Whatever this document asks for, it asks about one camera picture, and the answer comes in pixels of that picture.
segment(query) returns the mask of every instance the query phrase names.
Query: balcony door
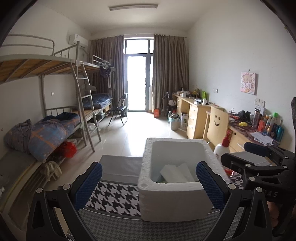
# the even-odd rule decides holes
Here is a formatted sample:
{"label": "balcony door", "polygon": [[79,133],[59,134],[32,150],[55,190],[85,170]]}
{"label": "balcony door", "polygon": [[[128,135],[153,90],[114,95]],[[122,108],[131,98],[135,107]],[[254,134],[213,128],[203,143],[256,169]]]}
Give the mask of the balcony door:
{"label": "balcony door", "polygon": [[152,85],[153,39],[126,39],[124,44],[128,110],[148,111]]}

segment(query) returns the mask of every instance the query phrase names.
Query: red bottle cap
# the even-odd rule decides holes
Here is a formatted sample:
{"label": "red bottle cap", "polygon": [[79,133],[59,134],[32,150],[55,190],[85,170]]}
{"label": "red bottle cap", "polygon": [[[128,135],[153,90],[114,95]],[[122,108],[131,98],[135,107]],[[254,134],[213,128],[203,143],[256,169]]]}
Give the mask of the red bottle cap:
{"label": "red bottle cap", "polygon": [[224,146],[224,147],[228,147],[229,146],[229,139],[228,139],[228,137],[224,137],[224,139],[222,141],[222,146]]}

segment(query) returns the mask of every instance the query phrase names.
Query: orange bag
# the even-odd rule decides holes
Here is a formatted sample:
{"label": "orange bag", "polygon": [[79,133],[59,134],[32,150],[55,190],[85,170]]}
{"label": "orange bag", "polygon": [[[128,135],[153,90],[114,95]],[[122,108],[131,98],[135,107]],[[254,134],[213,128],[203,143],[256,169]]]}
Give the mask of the orange bag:
{"label": "orange bag", "polygon": [[159,117],[159,109],[155,109],[154,110],[154,118],[158,118]]}

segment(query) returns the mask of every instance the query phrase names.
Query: electrical outlet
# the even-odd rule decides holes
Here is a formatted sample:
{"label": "electrical outlet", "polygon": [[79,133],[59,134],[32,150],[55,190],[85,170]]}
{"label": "electrical outlet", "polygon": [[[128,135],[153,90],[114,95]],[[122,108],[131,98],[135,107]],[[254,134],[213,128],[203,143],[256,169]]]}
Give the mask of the electrical outlet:
{"label": "electrical outlet", "polygon": [[259,106],[260,106],[260,107],[265,107],[265,101],[264,101],[264,100],[260,100],[260,102],[259,102]]}
{"label": "electrical outlet", "polygon": [[255,98],[255,105],[257,105],[257,106],[260,105],[260,99],[259,98]]}

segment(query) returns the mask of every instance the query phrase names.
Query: air conditioner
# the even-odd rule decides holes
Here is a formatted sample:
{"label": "air conditioner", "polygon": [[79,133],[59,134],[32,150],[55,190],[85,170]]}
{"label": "air conditioner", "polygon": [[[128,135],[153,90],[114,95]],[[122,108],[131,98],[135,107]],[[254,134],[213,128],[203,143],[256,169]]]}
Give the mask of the air conditioner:
{"label": "air conditioner", "polygon": [[77,41],[80,41],[80,46],[87,47],[89,44],[89,41],[78,34],[72,34],[69,38],[69,45],[77,44]]}

